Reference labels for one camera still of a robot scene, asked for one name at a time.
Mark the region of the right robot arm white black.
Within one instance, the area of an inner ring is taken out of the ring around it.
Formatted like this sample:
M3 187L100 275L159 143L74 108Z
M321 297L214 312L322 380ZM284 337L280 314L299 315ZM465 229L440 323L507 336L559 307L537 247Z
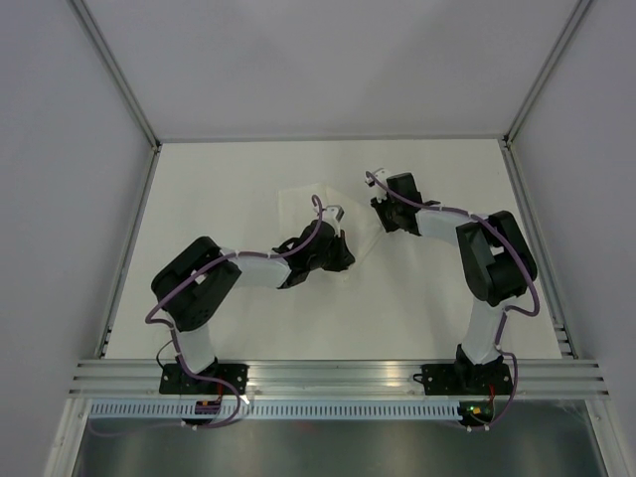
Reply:
M537 265L514 215L508 211L479 215L425 202L408 172L368 171L366 183L375 190L371 206L386 232L401 230L458 249L473 296L468 329L453 365L439 381L436 372L421 371L426 392L477 396L493 386L498 393L509 394L513 385L501 349L508 313L535 317L541 311Z

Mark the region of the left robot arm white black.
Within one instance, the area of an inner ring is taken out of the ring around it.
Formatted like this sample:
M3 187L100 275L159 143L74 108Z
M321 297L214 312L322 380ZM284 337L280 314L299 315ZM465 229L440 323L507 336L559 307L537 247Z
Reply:
M210 391L217 381L217 360L209 322L230 293L239 288L289 289L315 270L343 272L356 262L345 232L314 220L300 236L268 252L231 251L209 237L195 239L152 280L157 304L145 318L168 327L183 383L194 393Z

